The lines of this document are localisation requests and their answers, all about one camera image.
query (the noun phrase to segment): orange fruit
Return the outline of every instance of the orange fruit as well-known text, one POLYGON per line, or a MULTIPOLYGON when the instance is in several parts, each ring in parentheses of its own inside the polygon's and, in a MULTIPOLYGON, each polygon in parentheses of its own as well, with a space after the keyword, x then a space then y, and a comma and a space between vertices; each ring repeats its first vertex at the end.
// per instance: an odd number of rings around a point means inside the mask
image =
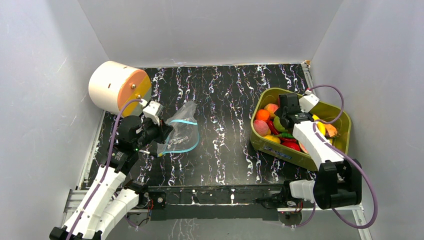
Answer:
POLYGON ((256 119, 257 120, 262 120, 265 123, 268 122, 268 120, 270 119, 270 112, 264 109, 261 109, 259 111, 257 111, 256 113, 256 119))

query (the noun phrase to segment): olive green plastic container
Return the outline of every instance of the olive green plastic container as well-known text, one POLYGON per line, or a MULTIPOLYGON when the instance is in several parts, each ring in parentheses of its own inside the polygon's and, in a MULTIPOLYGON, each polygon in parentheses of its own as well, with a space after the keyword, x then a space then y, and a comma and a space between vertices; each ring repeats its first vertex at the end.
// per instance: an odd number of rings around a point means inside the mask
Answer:
MULTIPOLYGON (((302 168, 311 171, 317 171, 317 166, 315 165, 314 161, 312 160, 311 156, 309 156, 309 154, 296 151, 289 147, 265 139, 259 134, 257 134, 253 128, 253 122, 255 120, 257 111, 264 109, 267 104, 277 104, 278 96, 280 94, 288 93, 291 93, 291 91, 276 87, 269 88, 262 93, 259 98, 259 103, 257 104, 256 109, 254 110, 253 117, 250 120, 250 127, 252 129, 250 135, 250 142, 256 151, 267 153, 276 158, 285 160, 287 162, 290 162, 292 164, 298 165, 302 168)), ((340 108, 328 103, 319 102, 310 112, 312 114, 317 115, 320 119, 328 122, 333 120, 339 114, 340 108)), ((333 146, 347 154, 349 147, 349 137, 351 134, 351 118, 346 112, 343 111, 343 114, 340 116, 340 118, 332 125, 338 131, 337 136, 333 140, 333 146)))

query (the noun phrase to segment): black tabletop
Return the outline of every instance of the black tabletop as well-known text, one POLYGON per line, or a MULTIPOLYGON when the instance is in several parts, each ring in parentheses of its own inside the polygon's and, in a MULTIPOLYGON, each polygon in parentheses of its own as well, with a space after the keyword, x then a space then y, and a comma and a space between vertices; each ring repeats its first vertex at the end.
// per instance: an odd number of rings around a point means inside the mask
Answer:
MULTIPOLYGON (((200 142, 190 152, 153 158, 139 154, 127 180, 149 186, 234 186, 281 184, 313 173, 258 152, 250 144, 250 120, 261 93, 268 88, 303 93, 307 86, 300 64, 146 68, 152 99, 164 106, 164 119, 185 102, 197 105, 194 115, 200 142)), ((116 116, 106 113, 87 189, 107 156, 116 116)))

